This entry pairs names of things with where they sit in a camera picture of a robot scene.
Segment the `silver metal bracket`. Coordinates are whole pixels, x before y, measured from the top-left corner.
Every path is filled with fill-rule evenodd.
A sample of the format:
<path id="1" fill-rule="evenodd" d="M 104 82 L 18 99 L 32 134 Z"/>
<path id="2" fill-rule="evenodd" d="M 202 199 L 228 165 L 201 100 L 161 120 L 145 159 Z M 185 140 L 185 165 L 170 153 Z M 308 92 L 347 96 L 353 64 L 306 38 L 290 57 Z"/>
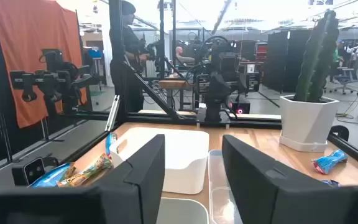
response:
<path id="1" fill-rule="evenodd" d="M 110 132 L 114 126 L 114 122 L 116 120 L 117 113 L 119 111 L 119 105 L 120 105 L 120 96 L 116 95 L 114 97 L 114 100 L 112 101 L 112 105 L 110 108 L 108 120 L 106 122 L 105 131 Z"/>

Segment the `black aluminium table frame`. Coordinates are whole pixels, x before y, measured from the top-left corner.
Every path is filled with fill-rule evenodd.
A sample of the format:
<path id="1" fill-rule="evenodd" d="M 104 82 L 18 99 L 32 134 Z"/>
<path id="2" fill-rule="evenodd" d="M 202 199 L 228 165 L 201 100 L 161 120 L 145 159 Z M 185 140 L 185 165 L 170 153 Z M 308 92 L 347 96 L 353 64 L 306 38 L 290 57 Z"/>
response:
<path id="1" fill-rule="evenodd" d="M 72 113 L 62 113 L 60 116 L 65 118 L 81 119 L 81 120 L 96 120 L 96 121 L 108 121 L 108 130 L 105 132 L 111 132 L 115 130 L 124 123 L 155 123 L 155 124 L 170 124 L 170 125 L 185 125 L 195 126 L 197 124 L 196 115 L 180 115 L 173 109 L 167 106 L 167 104 L 155 94 L 153 89 L 144 82 L 144 80 L 134 72 L 129 62 L 126 62 L 126 55 L 124 53 L 124 42 L 122 34 L 122 6 L 121 0 L 109 0 L 109 18 L 110 18 L 110 30 L 113 30 L 112 36 L 110 37 L 112 45 L 112 64 L 115 70 L 114 74 L 118 75 L 131 75 L 135 78 L 136 82 L 141 85 L 142 89 L 163 109 L 165 114 L 157 114 L 157 112 L 152 113 L 138 113 L 130 112 L 127 109 L 129 98 L 127 90 L 127 77 L 124 77 L 123 83 L 123 93 L 124 101 L 117 103 L 117 106 L 111 106 L 111 113 L 117 114 L 115 121 L 112 121 L 112 124 L 109 124 L 110 114 L 106 111 L 85 111 L 85 112 L 72 112 Z M 281 129 L 282 122 L 281 118 L 268 118 L 265 114 L 252 115 L 248 114 L 251 117 L 249 118 L 231 118 L 228 115 L 228 127 L 233 128 L 254 128 L 254 129 Z M 349 138 L 349 130 L 345 126 L 333 126 L 330 127 L 327 140 L 333 143 L 338 148 L 342 149 L 348 156 L 352 157 L 358 161 L 358 149 L 353 145 L 349 144 L 346 140 Z M 74 153 L 74 156 L 71 155 L 68 159 L 74 159 L 75 156 L 79 158 L 90 150 L 91 146 L 96 145 L 96 140 L 92 140 L 90 143 L 87 143 L 83 148 L 77 150 Z"/>

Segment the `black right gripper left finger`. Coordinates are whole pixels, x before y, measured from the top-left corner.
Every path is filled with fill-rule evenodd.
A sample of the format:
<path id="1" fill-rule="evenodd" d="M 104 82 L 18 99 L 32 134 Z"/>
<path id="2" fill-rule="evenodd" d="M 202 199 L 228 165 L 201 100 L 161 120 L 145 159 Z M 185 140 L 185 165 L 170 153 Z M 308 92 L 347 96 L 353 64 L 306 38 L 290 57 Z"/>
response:
<path id="1" fill-rule="evenodd" d="M 0 224 L 156 224 L 165 136 L 86 187 L 0 188 Z"/>

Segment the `clear plastic bin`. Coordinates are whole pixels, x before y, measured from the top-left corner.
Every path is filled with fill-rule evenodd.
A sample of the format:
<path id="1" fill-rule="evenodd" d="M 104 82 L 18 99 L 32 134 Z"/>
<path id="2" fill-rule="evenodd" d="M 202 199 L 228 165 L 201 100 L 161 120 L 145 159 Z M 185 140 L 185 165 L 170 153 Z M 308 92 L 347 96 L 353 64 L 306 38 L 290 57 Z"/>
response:
<path id="1" fill-rule="evenodd" d="M 211 224 L 243 224 L 229 186 L 222 151 L 208 155 L 209 217 Z"/>

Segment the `black box with red light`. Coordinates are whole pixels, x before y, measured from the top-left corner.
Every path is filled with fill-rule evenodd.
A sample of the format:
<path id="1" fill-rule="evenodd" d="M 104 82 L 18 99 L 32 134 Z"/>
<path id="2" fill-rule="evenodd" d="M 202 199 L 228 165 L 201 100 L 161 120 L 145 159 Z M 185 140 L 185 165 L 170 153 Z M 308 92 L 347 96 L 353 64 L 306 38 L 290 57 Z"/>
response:
<path id="1" fill-rule="evenodd" d="M 229 107 L 236 114 L 250 113 L 250 101 L 245 95 L 231 95 L 229 97 Z"/>

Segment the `blue Chewy granola bar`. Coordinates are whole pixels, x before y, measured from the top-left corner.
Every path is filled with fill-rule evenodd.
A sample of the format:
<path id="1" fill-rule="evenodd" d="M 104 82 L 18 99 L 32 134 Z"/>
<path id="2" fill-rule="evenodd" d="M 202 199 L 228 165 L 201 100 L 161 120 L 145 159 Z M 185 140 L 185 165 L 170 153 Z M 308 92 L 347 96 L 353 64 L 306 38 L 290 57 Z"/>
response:
<path id="1" fill-rule="evenodd" d="M 36 181 L 29 185 L 30 188 L 39 187 L 56 187 L 57 182 L 66 179 L 67 172 L 75 170 L 74 163 L 62 164 L 43 176 L 39 177 Z"/>

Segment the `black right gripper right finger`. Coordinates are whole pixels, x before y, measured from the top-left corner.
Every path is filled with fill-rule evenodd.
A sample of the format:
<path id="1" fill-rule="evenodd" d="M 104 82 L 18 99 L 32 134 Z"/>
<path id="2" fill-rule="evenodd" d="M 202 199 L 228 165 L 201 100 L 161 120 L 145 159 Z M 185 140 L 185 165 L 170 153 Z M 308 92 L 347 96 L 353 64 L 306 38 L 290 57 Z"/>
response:
<path id="1" fill-rule="evenodd" d="M 222 154 L 243 224 L 358 224 L 358 185 L 332 187 L 231 135 Z"/>

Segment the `person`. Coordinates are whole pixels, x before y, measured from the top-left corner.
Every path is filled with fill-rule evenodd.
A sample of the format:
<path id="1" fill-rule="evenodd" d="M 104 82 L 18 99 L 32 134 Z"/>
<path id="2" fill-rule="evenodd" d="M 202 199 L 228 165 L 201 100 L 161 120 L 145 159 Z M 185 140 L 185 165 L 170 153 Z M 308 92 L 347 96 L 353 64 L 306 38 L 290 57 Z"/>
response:
<path id="1" fill-rule="evenodd" d="M 135 6 L 125 0 L 109 2 L 111 78 L 115 94 L 121 97 L 120 110 L 128 112 L 138 112 L 143 109 L 143 85 L 138 78 L 143 72 L 142 62 L 150 58 L 140 46 L 140 40 L 131 28 L 135 12 Z"/>
<path id="2" fill-rule="evenodd" d="M 194 65 L 195 59 L 192 57 L 184 57 L 183 56 L 183 48 L 178 46 L 175 49 L 176 58 L 179 62 L 185 64 L 185 65 Z"/>
<path id="3" fill-rule="evenodd" d="M 342 42 L 338 42 L 336 49 L 333 53 L 333 63 L 331 65 L 331 74 L 330 74 L 330 82 L 334 82 L 334 77 L 338 75 L 338 67 L 340 67 L 340 63 L 343 61 L 343 58 L 340 56 L 339 51 L 342 49 Z"/>

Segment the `grey office chair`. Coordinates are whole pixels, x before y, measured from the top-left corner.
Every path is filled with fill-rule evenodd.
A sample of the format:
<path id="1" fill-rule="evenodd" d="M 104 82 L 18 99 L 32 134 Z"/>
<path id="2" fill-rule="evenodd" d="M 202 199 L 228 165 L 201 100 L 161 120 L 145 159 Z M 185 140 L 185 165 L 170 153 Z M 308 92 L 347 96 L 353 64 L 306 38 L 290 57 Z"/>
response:
<path id="1" fill-rule="evenodd" d="M 342 94 L 345 95 L 346 91 L 349 90 L 350 93 L 355 92 L 358 96 L 358 90 L 355 90 L 348 86 L 348 84 L 350 83 L 358 82 L 358 57 L 354 62 L 352 68 L 339 67 L 339 69 L 342 72 L 342 75 L 337 75 L 334 77 L 334 79 L 339 82 L 340 87 L 329 89 L 329 92 L 333 93 L 341 90 Z"/>

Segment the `orange Chewy granola bar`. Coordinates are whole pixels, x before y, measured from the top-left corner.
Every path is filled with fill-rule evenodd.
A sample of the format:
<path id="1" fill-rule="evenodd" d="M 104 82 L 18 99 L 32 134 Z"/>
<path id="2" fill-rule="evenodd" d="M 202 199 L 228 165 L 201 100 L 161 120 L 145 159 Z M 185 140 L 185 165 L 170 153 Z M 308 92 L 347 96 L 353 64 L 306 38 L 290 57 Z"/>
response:
<path id="1" fill-rule="evenodd" d="M 74 174 L 73 169 L 69 168 L 63 178 L 57 181 L 58 187 L 78 187 L 81 186 L 88 179 L 96 177 L 102 171 L 110 169 L 112 167 L 112 162 L 110 156 L 107 154 L 102 154 L 98 159 L 87 169 Z"/>

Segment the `black room divider panel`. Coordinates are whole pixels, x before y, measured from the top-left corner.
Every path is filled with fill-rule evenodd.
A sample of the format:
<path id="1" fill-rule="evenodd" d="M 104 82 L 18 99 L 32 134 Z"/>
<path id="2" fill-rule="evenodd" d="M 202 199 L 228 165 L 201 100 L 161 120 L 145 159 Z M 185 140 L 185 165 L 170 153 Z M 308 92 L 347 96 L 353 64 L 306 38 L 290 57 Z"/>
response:
<path id="1" fill-rule="evenodd" d="M 294 93 L 310 30 L 286 30 L 268 35 L 263 84 L 280 93 Z"/>

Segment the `orange curtain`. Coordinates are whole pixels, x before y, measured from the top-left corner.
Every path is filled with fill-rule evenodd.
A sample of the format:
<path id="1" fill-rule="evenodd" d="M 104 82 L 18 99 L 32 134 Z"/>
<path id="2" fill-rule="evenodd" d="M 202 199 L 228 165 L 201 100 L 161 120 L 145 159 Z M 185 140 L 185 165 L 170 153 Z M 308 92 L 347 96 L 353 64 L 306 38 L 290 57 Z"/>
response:
<path id="1" fill-rule="evenodd" d="M 45 70 L 43 49 L 82 64 L 77 16 L 53 0 L 0 0 L 0 44 L 8 72 Z"/>

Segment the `blue granola bar red end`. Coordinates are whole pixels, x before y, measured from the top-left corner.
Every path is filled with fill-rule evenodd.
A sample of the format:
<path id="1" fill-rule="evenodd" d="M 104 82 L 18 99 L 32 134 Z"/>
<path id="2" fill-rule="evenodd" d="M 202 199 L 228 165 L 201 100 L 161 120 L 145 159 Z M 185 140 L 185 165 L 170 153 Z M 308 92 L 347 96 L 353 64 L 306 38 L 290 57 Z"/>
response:
<path id="1" fill-rule="evenodd" d="M 317 172 L 320 174 L 328 175 L 334 166 L 341 162 L 347 162 L 347 160 L 348 156 L 346 153 L 338 149 L 328 156 L 323 156 L 312 160 L 312 164 Z"/>

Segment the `wooden workbench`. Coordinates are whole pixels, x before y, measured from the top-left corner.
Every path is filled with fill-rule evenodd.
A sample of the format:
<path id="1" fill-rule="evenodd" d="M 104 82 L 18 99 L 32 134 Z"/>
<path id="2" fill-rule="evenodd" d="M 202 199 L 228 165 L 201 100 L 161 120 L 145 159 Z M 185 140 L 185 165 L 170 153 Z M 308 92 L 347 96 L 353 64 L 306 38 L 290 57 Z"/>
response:
<path id="1" fill-rule="evenodd" d="M 185 80 L 160 80 L 160 89 L 166 96 L 167 105 L 178 111 L 190 111 L 193 108 L 193 85 Z"/>

